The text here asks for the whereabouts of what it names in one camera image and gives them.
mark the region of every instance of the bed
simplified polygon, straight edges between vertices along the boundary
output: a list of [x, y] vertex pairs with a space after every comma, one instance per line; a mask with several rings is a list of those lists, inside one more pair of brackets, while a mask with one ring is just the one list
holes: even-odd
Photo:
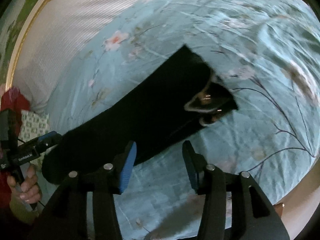
[[[239, 105], [188, 139], [223, 171], [249, 171], [275, 204], [318, 159], [319, 27], [302, 0], [52, 0], [23, 40], [11, 84], [65, 133], [187, 44]], [[40, 185], [46, 202], [56, 186], [44, 178]], [[115, 197], [124, 239], [195, 236], [203, 203], [189, 184], [181, 143], [136, 166]]]

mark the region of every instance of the pink flower print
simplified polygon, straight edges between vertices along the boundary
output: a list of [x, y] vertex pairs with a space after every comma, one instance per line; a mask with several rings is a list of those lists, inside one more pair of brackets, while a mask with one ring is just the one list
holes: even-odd
[[140, 54], [142, 51], [141, 47], [135, 47], [130, 53], [129, 53], [129, 59], [134, 60], [136, 59], [137, 55]]
[[94, 84], [94, 80], [92, 79], [92, 80], [90, 80], [89, 82], [88, 82], [88, 87], [92, 87], [93, 86], [93, 84]]
[[129, 33], [122, 33], [121, 31], [116, 31], [111, 38], [106, 39], [103, 43], [105, 45], [105, 50], [117, 50], [120, 47], [120, 43], [129, 37]]

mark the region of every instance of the blue handle part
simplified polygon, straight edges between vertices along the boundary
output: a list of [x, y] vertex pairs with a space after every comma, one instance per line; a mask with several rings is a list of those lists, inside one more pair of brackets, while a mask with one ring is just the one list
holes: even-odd
[[120, 183], [119, 183], [120, 193], [123, 193], [129, 184], [129, 180], [131, 177], [136, 156], [137, 156], [137, 144], [133, 142], [131, 149], [129, 151], [128, 157], [120, 173]]
[[38, 141], [41, 142], [46, 138], [50, 138], [50, 137], [55, 136], [56, 134], [57, 134], [56, 131], [52, 131], [52, 132], [46, 133], [45, 135], [39, 136]]

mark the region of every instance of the light blue bedsheet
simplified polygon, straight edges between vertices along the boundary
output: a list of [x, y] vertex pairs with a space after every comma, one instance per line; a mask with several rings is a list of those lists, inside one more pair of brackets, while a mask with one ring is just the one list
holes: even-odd
[[[187, 44], [239, 105], [189, 140], [223, 171], [249, 170], [276, 203], [318, 154], [319, 27], [301, 0], [141, 0], [70, 62], [48, 102], [51, 128], [65, 133], [108, 109]], [[203, 198], [191, 189], [181, 144], [136, 166], [115, 196], [124, 239], [197, 234]]]

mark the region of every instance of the gold bed frame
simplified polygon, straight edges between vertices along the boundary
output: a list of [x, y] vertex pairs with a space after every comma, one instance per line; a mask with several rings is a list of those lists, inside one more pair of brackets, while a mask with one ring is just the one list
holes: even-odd
[[34, 8], [38, 9], [33, 12], [31, 11], [31, 13], [29, 14], [28, 18], [26, 19], [20, 33], [19, 36], [17, 38], [16, 44], [14, 46], [12, 55], [11, 55], [11, 59], [9, 62], [9, 67], [8, 67], [8, 72], [7, 72], [7, 78], [6, 78], [6, 82], [5, 82], [5, 90], [7, 91], [9, 88], [11, 88], [12, 86], [12, 81], [13, 81], [13, 75], [14, 75], [14, 71], [16, 69], [17, 66], [17, 62], [20, 56], [20, 52], [23, 46], [23, 42], [26, 39], [26, 36], [28, 35], [28, 32], [32, 26], [32, 24], [34, 23], [35, 19], [38, 17], [39, 13], [41, 12], [41, 10], [44, 8], [44, 6], [51, 0], [38, 0], [37, 3], [35, 4]]

